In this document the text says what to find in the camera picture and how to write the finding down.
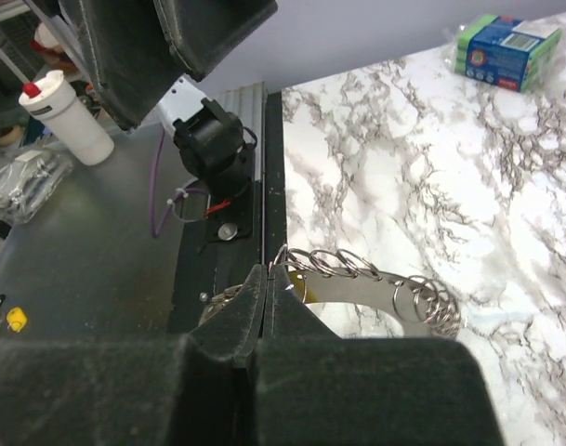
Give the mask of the blue green small box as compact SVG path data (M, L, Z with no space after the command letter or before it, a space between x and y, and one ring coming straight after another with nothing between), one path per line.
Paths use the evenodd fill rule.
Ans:
M483 15L458 28L444 63L466 78L525 93L553 72L564 35L558 25Z

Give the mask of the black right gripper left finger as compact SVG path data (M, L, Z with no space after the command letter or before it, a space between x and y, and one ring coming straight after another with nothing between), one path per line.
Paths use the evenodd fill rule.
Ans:
M250 445L268 273L188 334L0 340L0 445Z

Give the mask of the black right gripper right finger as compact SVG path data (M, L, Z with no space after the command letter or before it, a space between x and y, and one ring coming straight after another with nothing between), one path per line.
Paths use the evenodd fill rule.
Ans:
M253 367L256 445L504 443L456 338L261 338Z

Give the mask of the yellow key tag with key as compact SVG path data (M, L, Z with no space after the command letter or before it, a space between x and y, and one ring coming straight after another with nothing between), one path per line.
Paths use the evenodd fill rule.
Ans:
M289 279L294 285L293 290L296 292L297 298L303 304L313 304L318 302L318 298L309 288L309 274L302 271L291 271Z

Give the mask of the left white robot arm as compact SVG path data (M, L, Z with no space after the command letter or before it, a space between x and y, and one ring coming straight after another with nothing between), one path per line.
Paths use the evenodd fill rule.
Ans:
M63 1L86 72L105 111L124 130L141 124L176 80L201 82L278 9L274 1ZM250 172L240 153L244 127L214 100L174 119L185 168L210 192L244 191Z

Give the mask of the white plastic bottle red cap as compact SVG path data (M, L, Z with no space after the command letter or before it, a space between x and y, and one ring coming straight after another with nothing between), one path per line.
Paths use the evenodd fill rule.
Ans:
M49 71L42 79L24 84L19 104L80 163L97 165L112 154L112 138L76 96L63 71Z

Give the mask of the clear plastic bag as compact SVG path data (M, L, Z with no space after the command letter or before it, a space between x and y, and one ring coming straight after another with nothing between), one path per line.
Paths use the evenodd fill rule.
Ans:
M72 157L64 153L21 153L0 168L0 216L12 225L29 222L72 169Z

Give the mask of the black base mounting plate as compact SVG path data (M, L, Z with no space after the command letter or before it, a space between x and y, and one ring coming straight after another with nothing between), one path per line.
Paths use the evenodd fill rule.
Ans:
M212 297L242 284L287 241L282 96L267 96L261 181L253 179L256 135L211 99L175 121L173 141L208 193L207 206L185 223L178 250L167 331L183 334Z

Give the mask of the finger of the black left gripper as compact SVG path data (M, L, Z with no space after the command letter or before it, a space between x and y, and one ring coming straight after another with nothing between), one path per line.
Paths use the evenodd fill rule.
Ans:
M160 0L154 7L170 53L195 82L278 10L274 0Z
M86 74L104 110L123 130L140 125L183 74L153 1L61 1Z

